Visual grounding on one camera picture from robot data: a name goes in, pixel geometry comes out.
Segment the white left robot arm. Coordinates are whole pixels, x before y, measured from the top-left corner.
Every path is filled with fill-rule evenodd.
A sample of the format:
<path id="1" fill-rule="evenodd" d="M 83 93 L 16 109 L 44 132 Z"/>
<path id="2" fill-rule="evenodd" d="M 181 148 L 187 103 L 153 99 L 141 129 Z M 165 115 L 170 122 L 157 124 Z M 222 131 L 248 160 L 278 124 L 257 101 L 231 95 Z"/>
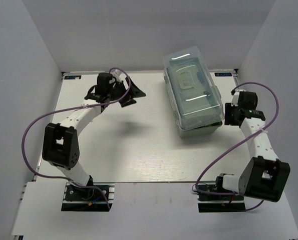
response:
<path id="1" fill-rule="evenodd" d="M 77 186 L 77 194 L 85 200 L 94 195 L 93 179 L 79 163 L 79 134 L 111 104 L 121 107 L 136 104 L 145 97 L 125 71 L 113 67 L 97 76 L 96 84 L 89 88 L 82 104 L 64 120 L 49 123 L 45 128 L 42 158 L 64 174 L 64 179 Z"/>

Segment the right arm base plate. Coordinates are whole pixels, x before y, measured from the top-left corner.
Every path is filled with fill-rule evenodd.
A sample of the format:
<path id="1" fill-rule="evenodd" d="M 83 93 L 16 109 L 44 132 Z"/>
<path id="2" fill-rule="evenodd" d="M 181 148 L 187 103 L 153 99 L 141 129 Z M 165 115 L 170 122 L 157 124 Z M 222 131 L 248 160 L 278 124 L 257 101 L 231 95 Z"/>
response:
<path id="1" fill-rule="evenodd" d="M 221 180 L 201 182 L 198 188 L 205 192 L 228 193 L 223 189 Z M 238 213 L 245 212 L 244 197 L 240 195 L 212 195 L 198 192 L 195 184 L 192 191 L 197 194 L 199 213 Z"/>

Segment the green toolbox with clear lid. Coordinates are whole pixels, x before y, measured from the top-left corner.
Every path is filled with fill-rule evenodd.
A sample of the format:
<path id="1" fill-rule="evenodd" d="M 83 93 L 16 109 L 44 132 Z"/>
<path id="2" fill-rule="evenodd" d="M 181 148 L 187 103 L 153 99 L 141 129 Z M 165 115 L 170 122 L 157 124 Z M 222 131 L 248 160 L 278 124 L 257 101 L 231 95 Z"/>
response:
<path id="1" fill-rule="evenodd" d="M 215 132 L 223 124 L 221 94 L 196 46 L 163 58 L 164 80 L 179 136 Z"/>

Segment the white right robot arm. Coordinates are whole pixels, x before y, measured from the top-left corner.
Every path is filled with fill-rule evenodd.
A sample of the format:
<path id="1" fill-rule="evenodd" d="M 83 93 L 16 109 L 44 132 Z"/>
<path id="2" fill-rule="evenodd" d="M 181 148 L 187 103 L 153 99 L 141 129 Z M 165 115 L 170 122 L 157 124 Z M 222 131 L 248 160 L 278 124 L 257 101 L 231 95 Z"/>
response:
<path id="1" fill-rule="evenodd" d="M 277 202 L 290 173 L 290 166 L 280 161 L 264 130 L 265 116 L 257 110 L 258 97 L 254 92 L 232 92 L 232 101 L 225 104 L 225 125 L 238 126 L 244 137 L 250 161 L 239 175 L 222 173 L 215 195 L 224 200 L 232 193 L 250 198 Z"/>

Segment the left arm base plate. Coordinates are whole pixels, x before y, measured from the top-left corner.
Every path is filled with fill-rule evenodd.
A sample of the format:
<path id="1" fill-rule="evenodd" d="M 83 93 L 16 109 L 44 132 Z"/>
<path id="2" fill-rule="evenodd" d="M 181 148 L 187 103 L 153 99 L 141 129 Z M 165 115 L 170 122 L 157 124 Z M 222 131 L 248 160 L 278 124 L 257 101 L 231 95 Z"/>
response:
<path id="1" fill-rule="evenodd" d="M 75 185 L 66 184 L 61 211 L 62 212 L 109 212 L 107 202 L 112 207 L 114 200 L 113 183 L 101 183 L 97 189 L 79 188 Z"/>

